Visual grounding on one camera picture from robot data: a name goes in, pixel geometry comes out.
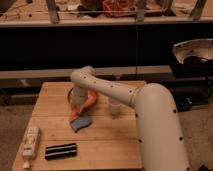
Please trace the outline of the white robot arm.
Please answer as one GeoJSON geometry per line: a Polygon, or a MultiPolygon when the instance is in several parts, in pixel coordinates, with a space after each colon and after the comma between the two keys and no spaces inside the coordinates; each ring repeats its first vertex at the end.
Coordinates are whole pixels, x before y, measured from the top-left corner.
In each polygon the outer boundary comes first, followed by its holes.
{"type": "Polygon", "coordinates": [[[81,106],[94,90],[134,109],[143,171],[191,171],[178,110],[165,86],[136,87],[100,79],[91,66],[74,70],[70,79],[73,104],[81,106]]]}

